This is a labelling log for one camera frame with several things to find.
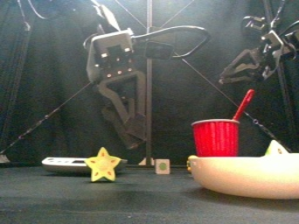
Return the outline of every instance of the small white block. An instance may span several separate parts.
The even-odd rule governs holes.
[[[170,173],[170,161],[169,159],[156,159],[153,161],[153,169],[156,174],[169,174]]]

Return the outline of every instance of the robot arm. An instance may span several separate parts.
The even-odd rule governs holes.
[[[248,23],[250,28],[262,30],[265,25],[256,26]],[[299,52],[299,30],[285,34],[299,24],[296,21],[278,35],[273,30],[260,38],[260,46],[252,50],[244,50],[233,59],[220,74],[218,83],[236,81],[262,81],[276,71],[280,61],[296,59]]]
[[[83,42],[87,48],[87,80],[106,99],[104,117],[113,123],[125,147],[133,149],[145,141],[145,75],[136,70],[133,55],[141,54],[157,60],[178,60],[190,56],[209,41],[210,35],[197,26],[176,26],[154,29],[133,36],[130,30],[120,31],[112,12],[94,1],[99,17],[97,34]],[[182,55],[173,52],[173,43],[164,43],[174,32],[204,35],[202,41]]]

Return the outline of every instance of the red straw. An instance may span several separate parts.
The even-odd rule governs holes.
[[[246,91],[246,95],[245,95],[245,97],[242,99],[242,102],[240,103],[240,105],[237,107],[237,113],[234,114],[232,120],[234,120],[234,121],[238,120],[238,118],[240,118],[240,116],[241,116],[241,114],[242,114],[242,112],[245,110],[245,107],[248,106],[248,103],[250,102],[250,99],[253,97],[253,94],[254,94],[254,90],[253,89],[249,89]]]

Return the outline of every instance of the black table surface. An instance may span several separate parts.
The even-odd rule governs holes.
[[[114,182],[41,167],[0,168],[0,223],[299,223],[297,199],[252,199],[198,186],[185,169],[125,168]]]

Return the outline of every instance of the yellow object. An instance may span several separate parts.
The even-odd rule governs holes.
[[[196,158],[196,156],[190,155],[188,156],[188,160],[186,160],[186,171],[192,172],[192,168],[190,168],[190,158]]]
[[[288,152],[284,146],[276,140],[272,140],[265,150],[265,156],[273,156],[278,154],[288,154]]]
[[[101,178],[110,181],[116,180],[114,167],[120,162],[118,157],[110,157],[104,147],[99,148],[95,157],[85,159],[85,164],[90,168],[90,181],[94,182]]]

